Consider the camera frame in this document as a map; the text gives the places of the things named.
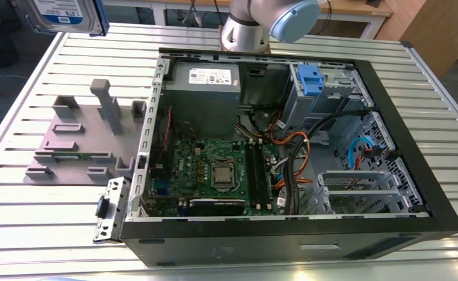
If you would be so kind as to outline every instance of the green motherboard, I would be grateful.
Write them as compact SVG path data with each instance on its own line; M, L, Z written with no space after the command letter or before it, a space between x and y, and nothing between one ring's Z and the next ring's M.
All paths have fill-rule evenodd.
M253 161L253 158L248 158L247 155L253 145L259 149L260 162ZM185 204L183 198L185 201L189 198L243 200L245 203L243 215L278 214L279 210L272 204L271 178L267 173L275 154L274 145L257 145L231 140L177 141L172 160L172 177L169 181L159 179L152 181L157 215L183 216L177 207ZM259 173L255 176L257 179L248 176L248 171L252 173L253 170ZM255 181L260 183L259 189L264 188L264 190L256 190L251 186L257 184Z

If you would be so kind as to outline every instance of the blue cable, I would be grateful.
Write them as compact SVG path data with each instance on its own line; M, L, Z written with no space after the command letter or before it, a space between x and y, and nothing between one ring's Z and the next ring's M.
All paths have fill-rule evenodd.
M359 141L363 141L367 143L368 148L372 148L375 146L375 141L372 140L372 138L370 136L362 136L360 138L356 138L351 145L348 146L348 150L347 150L347 163L348 163L348 169L354 168L354 149L355 149L355 145Z

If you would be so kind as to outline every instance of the wooden table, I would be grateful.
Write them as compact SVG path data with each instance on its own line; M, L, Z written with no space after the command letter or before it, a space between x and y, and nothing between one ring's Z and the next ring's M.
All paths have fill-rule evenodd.
M220 12L229 11L231 0L216 0ZM347 22L366 22L367 26L360 35L362 39L374 39L386 18L392 10L382 1L378 8L364 4L366 0L331 0L331 19ZM105 5L151 8L156 25L167 25L167 9L189 9L191 0L104 0ZM213 0L196 0L196 10L215 12ZM320 19L326 19L328 5L322 5Z

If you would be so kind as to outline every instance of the aluminum workbench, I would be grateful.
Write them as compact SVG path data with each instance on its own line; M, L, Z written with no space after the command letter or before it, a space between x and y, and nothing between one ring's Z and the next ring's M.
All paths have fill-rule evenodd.
M97 104L92 79L108 79L121 105L149 95L159 47L219 49L216 30L113 24L107 37L60 33L0 125L0 277L101 280L458 280L458 235L375 261L147 269L123 245L93 245L104 187L22 183L53 118L57 95ZM458 213L458 106L420 57L399 42L306 37L274 53L370 60Z

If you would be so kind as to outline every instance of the blue hard drive label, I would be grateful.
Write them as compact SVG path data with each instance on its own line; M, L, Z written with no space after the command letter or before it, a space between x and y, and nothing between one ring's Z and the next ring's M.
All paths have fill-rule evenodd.
M77 0L35 0L35 5L51 22L77 24L83 21Z

